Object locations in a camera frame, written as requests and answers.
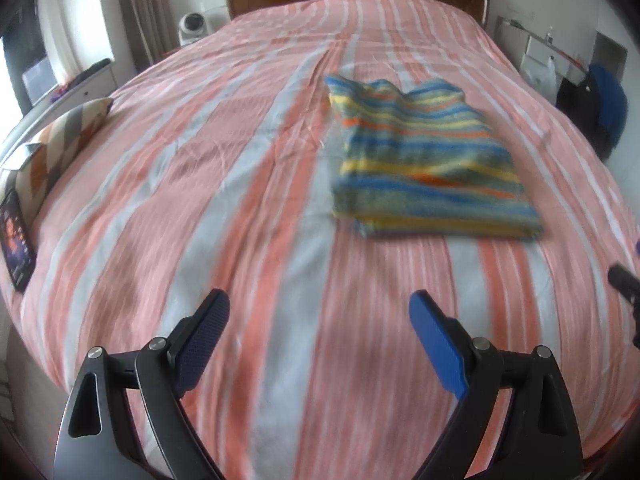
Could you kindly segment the striped knit sweater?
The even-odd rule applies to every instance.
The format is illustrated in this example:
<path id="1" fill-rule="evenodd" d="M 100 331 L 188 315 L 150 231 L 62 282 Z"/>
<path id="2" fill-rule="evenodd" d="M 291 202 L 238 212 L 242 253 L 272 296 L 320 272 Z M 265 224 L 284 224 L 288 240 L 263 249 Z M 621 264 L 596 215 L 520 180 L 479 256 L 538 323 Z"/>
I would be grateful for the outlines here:
<path id="1" fill-rule="evenodd" d="M 542 233 L 509 150 L 462 89 L 432 78 L 407 92 L 385 79 L 326 76 L 344 146 L 332 211 L 364 236 Z"/>

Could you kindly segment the blue garment on chair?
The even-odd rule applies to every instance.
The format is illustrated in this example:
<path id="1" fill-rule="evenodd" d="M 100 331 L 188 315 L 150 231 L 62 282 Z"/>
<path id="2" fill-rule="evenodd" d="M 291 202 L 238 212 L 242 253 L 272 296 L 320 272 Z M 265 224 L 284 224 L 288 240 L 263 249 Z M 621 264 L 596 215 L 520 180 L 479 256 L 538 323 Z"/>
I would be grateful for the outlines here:
<path id="1" fill-rule="evenodd" d="M 616 148 L 626 127 L 628 115 L 625 90 L 615 75 L 601 64 L 590 64 L 589 73 L 593 76 L 600 96 L 598 125 L 608 133 L 611 148 Z"/>

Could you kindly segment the black jacket on chair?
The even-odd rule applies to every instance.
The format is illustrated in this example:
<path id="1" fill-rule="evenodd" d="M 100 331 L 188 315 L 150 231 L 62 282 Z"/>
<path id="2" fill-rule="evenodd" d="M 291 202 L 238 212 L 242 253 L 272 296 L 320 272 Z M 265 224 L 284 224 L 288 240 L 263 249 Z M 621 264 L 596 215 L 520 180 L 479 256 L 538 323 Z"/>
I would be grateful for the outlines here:
<path id="1" fill-rule="evenodd" d="M 597 81 L 591 74 L 580 84 L 567 78 L 560 83 L 555 106 L 574 124 L 589 142 L 598 159 L 605 162 L 613 151 L 608 129 L 600 125 L 601 97 Z"/>

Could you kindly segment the dark book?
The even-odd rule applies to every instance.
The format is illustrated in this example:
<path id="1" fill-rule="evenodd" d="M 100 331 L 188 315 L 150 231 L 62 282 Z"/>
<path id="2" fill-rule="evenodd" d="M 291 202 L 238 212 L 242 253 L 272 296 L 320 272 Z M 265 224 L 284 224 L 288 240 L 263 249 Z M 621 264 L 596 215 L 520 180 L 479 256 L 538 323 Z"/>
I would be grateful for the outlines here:
<path id="1" fill-rule="evenodd" d="M 1 202 L 1 248 L 14 289 L 24 292 L 35 270 L 36 251 L 14 190 L 9 190 Z"/>

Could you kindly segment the white plastic bag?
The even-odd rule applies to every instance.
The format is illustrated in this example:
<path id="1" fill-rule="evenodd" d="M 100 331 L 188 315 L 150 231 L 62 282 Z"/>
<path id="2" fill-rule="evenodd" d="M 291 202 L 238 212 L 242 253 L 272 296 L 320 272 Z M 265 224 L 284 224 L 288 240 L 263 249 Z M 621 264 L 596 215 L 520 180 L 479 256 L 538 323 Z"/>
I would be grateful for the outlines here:
<path id="1" fill-rule="evenodd" d="M 523 79 L 552 105 L 556 104 L 558 95 L 558 74 L 555 69 L 553 56 L 549 56 L 543 63 L 526 54 L 520 66 Z"/>

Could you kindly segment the white desk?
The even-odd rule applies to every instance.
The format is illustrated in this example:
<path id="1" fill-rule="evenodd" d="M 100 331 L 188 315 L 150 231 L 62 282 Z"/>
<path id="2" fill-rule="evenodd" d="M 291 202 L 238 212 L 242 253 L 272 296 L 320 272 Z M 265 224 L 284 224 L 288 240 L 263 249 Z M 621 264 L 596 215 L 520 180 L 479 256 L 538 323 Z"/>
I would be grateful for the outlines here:
<path id="1" fill-rule="evenodd" d="M 544 38 L 531 32 L 518 21 L 498 16 L 495 27 L 495 40 L 512 65 L 520 72 L 523 56 L 528 54 L 539 62 L 546 62 L 549 56 L 555 59 L 558 86 L 564 78 L 573 84 L 587 76 L 582 64 L 571 58 L 554 44 L 546 44 Z"/>

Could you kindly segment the pink striped bed cover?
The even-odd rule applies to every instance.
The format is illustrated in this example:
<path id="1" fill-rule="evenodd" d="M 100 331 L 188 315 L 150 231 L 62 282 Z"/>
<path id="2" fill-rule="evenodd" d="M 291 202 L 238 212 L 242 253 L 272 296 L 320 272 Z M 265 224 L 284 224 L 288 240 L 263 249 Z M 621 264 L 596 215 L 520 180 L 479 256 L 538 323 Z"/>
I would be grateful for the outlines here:
<path id="1" fill-rule="evenodd" d="M 326 75 L 461 88 L 512 155 L 539 240 L 371 240 L 332 214 L 342 138 Z M 186 412 L 230 479 L 408 479 L 456 401 L 408 317 L 424 289 L 475 336 L 558 360 L 586 455 L 639 401 L 608 267 L 638 266 L 634 214 L 582 134 L 464 12 L 316 0 L 237 18 L 137 76 L 32 226 L 25 346 L 69 389 L 87 351 L 136 350 L 214 288 L 229 323 Z"/>

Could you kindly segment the striped pillow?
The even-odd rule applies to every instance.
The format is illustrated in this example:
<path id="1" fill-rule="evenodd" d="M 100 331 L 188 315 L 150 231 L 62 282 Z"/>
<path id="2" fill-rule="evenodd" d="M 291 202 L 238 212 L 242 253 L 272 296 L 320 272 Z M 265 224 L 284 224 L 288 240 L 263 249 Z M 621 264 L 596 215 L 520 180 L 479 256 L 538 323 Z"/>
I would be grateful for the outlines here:
<path id="1" fill-rule="evenodd" d="M 35 221 L 44 200 L 63 172 L 106 122 L 113 98 L 85 102 L 42 128 L 1 166 L 1 198 L 15 191 L 26 226 Z"/>

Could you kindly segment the white window cabinet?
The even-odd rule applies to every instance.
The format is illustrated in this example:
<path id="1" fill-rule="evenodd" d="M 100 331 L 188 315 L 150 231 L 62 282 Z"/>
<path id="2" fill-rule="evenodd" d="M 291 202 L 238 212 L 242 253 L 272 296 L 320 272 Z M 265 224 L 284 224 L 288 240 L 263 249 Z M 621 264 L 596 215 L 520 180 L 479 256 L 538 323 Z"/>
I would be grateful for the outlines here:
<path id="1" fill-rule="evenodd" d="M 6 159 L 17 145 L 32 138 L 40 129 L 80 104 L 110 96 L 117 89 L 113 74 L 115 63 L 109 58 L 96 62 L 80 74 L 80 81 L 63 93 L 54 89 L 9 132 L 1 137 L 1 159 Z"/>

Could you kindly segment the beige curtain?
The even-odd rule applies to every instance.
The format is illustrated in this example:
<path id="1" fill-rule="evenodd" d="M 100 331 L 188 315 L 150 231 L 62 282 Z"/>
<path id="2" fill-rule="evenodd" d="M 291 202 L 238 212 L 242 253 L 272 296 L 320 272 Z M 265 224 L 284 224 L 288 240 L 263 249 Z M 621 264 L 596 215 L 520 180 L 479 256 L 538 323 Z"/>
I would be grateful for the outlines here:
<path id="1" fill-rule="evenodd" d="M 168 0 L 119 0 L 122 20 L 138 73 L 178 47 Z"/>

